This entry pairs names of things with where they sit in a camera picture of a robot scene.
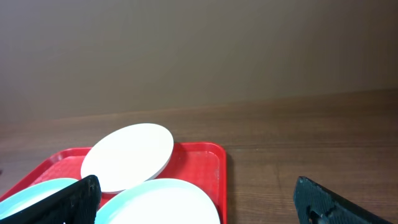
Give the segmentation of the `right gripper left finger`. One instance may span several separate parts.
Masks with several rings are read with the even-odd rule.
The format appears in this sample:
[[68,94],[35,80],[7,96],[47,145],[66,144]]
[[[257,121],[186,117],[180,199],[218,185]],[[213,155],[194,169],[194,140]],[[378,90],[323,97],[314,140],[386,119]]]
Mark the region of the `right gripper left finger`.
[[1,219],[1,224],[94,224],[100,201],[99,180],[97,176],[89,175]]

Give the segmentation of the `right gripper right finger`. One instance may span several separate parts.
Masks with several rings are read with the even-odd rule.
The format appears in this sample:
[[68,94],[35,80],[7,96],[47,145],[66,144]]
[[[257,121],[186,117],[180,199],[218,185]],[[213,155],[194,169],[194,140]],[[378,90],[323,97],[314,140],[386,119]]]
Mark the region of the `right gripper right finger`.
[[293,200],[300,224],[392,224],[305,176]]

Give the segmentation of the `light blue plate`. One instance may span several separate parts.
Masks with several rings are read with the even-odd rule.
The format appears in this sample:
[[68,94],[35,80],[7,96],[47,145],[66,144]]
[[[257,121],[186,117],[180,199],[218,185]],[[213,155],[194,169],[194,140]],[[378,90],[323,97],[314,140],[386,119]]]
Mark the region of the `light blue plate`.
[[155,179],[127,189],[97,212],[95,224],[220,224],[211,198],[184,180]]
[[77,181],[73,178],[52,179],[21,190],[1,202],[1,219],[20,212]]

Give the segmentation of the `white round plate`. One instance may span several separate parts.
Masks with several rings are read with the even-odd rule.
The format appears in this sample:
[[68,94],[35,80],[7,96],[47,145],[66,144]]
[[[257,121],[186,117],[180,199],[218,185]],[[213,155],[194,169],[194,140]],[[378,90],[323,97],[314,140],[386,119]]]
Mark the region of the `white round plate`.
[[165,127],[139,123],[98,141],[85,156],[81,177],[97,176],[101,191],[118,194],[157,177],[172,157],[174,138]]

